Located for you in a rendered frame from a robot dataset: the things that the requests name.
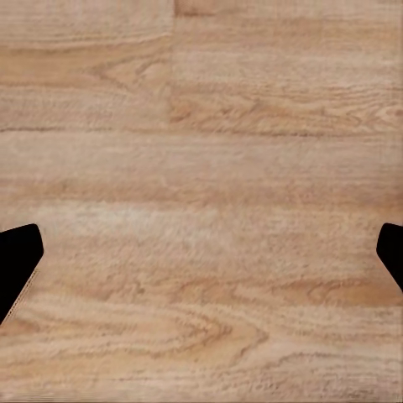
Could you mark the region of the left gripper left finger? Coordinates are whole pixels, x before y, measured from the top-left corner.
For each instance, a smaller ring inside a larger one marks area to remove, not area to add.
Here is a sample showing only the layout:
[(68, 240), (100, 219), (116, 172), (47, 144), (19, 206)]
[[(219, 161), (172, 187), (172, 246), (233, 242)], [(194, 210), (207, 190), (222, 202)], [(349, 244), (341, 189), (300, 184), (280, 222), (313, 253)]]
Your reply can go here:
[(35, 223), (0, 233), (0, 324), (43, 255)]

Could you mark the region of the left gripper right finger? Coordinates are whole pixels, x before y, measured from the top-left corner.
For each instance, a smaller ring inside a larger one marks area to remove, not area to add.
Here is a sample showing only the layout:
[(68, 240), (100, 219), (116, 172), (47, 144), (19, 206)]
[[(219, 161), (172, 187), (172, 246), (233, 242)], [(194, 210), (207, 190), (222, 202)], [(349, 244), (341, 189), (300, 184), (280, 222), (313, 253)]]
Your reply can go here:
[(403, 227), (385, 223), (379, 234), (376, 252), (403, 291)]

